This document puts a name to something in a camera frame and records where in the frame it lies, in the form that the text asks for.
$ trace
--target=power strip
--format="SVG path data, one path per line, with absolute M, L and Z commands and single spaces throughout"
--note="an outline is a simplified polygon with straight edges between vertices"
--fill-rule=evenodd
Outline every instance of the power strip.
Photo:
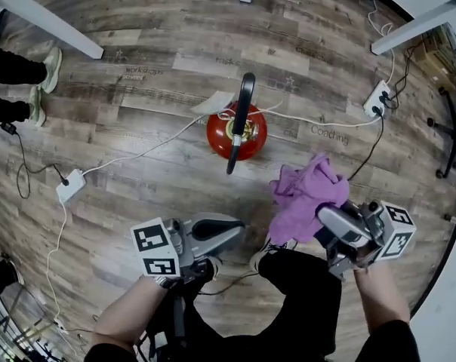
M 68 334 L 69 333 L 66 330 L 66 327 L 64 326 L 64 324 L 60 320 L 57 319 L 55 322 L 57 323 L 57 328 L 59 329 L 60 332 L 62 332 L 64 334 Z
M 79 190 L 81 190 L 86 182 L 82 172 L 79 169 L 74 169 L 74 171 L 67 177 L 69 185 L 65 186 L 60 184 L 57 187 L 57 194 L 59 195 L 59 200 L 62 204 L 65 204 L 70 198 L 72 198 Z
M 381 101 L 381 97 L 384 97 L 384 91 L 386 92 L 386 96 L 391 92 L 387 83 L 382 80 L 377 84 L 374 91 L 372 91 L 369 98 L 365 101 L 364 112 L 367 116 L 373 118 L 377 115 L 372 109 L 373 107 L 379 108 L 381 114 L 384 115 L 384 102 Z

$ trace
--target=purple cloth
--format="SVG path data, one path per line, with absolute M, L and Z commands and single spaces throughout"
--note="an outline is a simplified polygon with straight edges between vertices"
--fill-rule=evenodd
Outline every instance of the purple cloth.
M 283 165 L 280 179 L 270 182 L 273 198 L 280 211 L 270 223 L 269 235 L 274 244 L 291 238 L 307 242 L 322 227 L 316 209 L 322 203 L 340 207 L 349 198 L 349 182 L 336 175 L 328 157 L 318 154 L 303 170 Z

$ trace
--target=sneaker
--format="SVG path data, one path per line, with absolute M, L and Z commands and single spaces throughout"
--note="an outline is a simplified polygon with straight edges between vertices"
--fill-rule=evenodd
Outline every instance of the sneaker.
M 270 236 L 267 235 L 267 238 L 265 239 L 265 244 L 261 247 L 261 250 L 256 252 L 250 259 L 250 268 L 253 272 L 258 273 L 258 264 L 260 264 L 260 260 L 265 255 L 271 255 L 275 253 L 278 250 L 294 250 L 295 247 L 297 246 L 297 242 L 293 239 L 290 241 L 287 241 L 283 245 L 276 245 L 271 242 Z
M 219 260 L 217 257 L 209 256 L 206 258 L 211 265 L 213 266 L 214 274 L 213 274 L 213 279 L 216 280 L 217 275 L 220 273 L 221 267 L 223 266 L 223 263 L 221 260 Z
M 9 255 L 6 253 L 2 253 L 2 258 L 12 267 L 14 273 L 15 273 L 15 280 L 20 283 L 22 286 L 25 285 L 25 279 L 23 279 L 23 276 L 21 273 L 19 273 L 17 266 L 15 265 L 14 261 L 11 259 Z
M 29 121 L 32 122 L 36 127 L 41 127 L 45 122 L 45 112 L 41 105 L 41 94 L 38 87 L 32 87 L 30 90 L 30 118 Z
M 51 93 L 59 81 L 59 69 L 62 64 L 62 51 L 58 47 L 51 49 L 44 60 L 47 68 L 47 78 L 39 85 L 46 93 Z

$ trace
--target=black cable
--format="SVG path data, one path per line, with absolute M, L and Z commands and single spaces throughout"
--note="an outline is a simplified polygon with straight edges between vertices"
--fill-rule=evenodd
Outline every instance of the black cable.
M 18 194 L 20 195 L 20 197 L 23 200 L 26 200 L 28 197 L 30 197 L 30 192 L 31 192 L 31 189 L 30 189 L 30 174 L 41 173 L 42 171 L 44 171 L 45 169 L 48 169 L 49 167 L 52 167 L 52 168 L 54 168 L 57 171 L 57 173 L 58 173 L 58 175 L 60 177 L 60 181 L 62 182 L 62 184 L 64 184 L 65 186 L 69 185 L 69 182 L 62 176 L 62 173 L 58 170 L 56 164 L 49 164 L 49 165 L 46 165 L 43 168 L 38 169 L 38 170 L 30 169 L 28 167 L 28 165 L 26 164 L 25 151 L 23 150 L 22 139 L 21 139 L 19 133 L 17 133 L 16 131 L 15 131 L 15 134 L 17 135 L 18 140 L 20 141 L 20 148 L 22 149 L 23 163 L 18 167 L 18 171 L 17 171 L 17 190 L 18 190 Z M 20 171 L 22 170 L 23 167 L 25 167 L 26 183 L 27 183 L 27 187 L 28 187 L 28 192 L 26 193 L 26 195 L 23 195 L 22 192 L 20 191 L 20 184 L 18 182 L 18 179 L 20 178 Z
M 404 91 L 404 89 L 406 89 L 406 85 L 408 83 L 408 75 L 409 75 L 409 69 L 411 67 L 412 55 L 413 55 L 414 51 L 416 50 L 416 48 L 418 48 L 422 43 L 423 43 L 423 40 L 419 41 L 416 45 L 413 45 L 411 47 L 406 48 L 406 53 L 408 55 L 406 56 L 406 66 L 405 66 L 405 69 L 404 69 L 404 75 L 402 76 L 402 78 L 400 78 L 394 84 L 394 90 L 395 90 L 394 95 L 391 98 L 389 98 L 389 97 L 387 98 L 389 101 L 393 101 L 394 99 L 396 99 L 396 104 L 394 106 L 388 106 L 386 103 L 384 103 L 384 106 L 387 109 L 396 110 L 396 109 L 399 108 L 399 95 L 401 94 L 401 92 Z M 401 83 L 402 81 L 403 81 L 403 85 L 402 85 L 401 90 L 399 90 L 398 89 L 398 84 Z
M 375 113 L 377 115 L 379 115 L 379 117 L 381 117 L 381 133 L 379 134 L 379 137 L 376 139 L 376 142 L 374 143 L 374 145 L 372 145 L 372 149 L 369 152 L 369 155 L 361 163 L 361 165 L 357 168 L 357 170 L 354 173 L 352 173 L 352 175 L 349 177 L 349 181 L 352 181 L 352 178 L 354 178 L 356 176 L 356 174 L 364 167 L 364 165 L 367 164 L 367 161 L 369 161 L 369 159 L 371 159 L 372 153 L 374 152 L 374 149 L 376 149 L 376 146 L 379 143 L 379 141 L 381 140 L 382 134 L 384 132 L 384 118 L 382 117 L 381 111 L 377 108 L 375 108 L 375 109 L 377 110 L 377 111 L 375 111 Z
M 207 295 L 207 296 L 220 295 L 221 293 L 224 293 L 225 291 L 229 290 L 231 287 L 233 287 L 235 284 L 239 283 L 243 279 L 248 278 L 249 276 L 255 276 L 255 275 L 259 275 L 258 272 L 254 273 L 254 274 L 248 274 L 245 276 L 241 276 L 238 279 L 235 279 L 228 287 L 225 287 L 216 293 L 204 293 L 204 292 L 200 291 L 198 295 Z
M 89 344 L 89 342 L 86 341 L 86 340 L 84 339 L 84 337 L 83 337 L 82 335 L 80 335 L 80 334 L 77 334 L 77 338 L 79 339 L 79 341 L 82 342 L 82 345 L 80 345 L 80 349 L 82 350 L 82 352 L 83 352 L 85 355 L 87 355 L 87 352 L 84 350 L 84 347 L 87 346 L 87 345 Z

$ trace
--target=fire extinguisher handle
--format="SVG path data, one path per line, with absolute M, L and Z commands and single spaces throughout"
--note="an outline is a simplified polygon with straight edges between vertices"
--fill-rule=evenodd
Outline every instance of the fire extinguisher handle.
M 239 146 L 232 146 L 230 158 L 228 159 L 228 166 L 226 167 L 226 174 L 233 173 L 233 169 L 235 169 L 236 158 L 238 157 L 238 151 L 240 150 Z
M 233 121 L 233 143 L 231 146 L 230 158 L 226 167 L 226 174 L 231 174 L 235 167 L 240 145 L 242 144 L 243 133 L 245 132 L 246 119 L 250 110 L 251 96 L 255 87 L 255 75 L 247 72 L 243 75 L 242 88 L 238 98 L 238 106 L 236 107 L 235 120 Z
M 255 75 L 247 72 L 243 75 L 242 88 L 238 98 L 238 106 L 236 107 L 235 120 L 233 121 L 233 134 L 242 136 L 245 131 L 246 118 L 250 109 L 251 96 L 255 86 Z

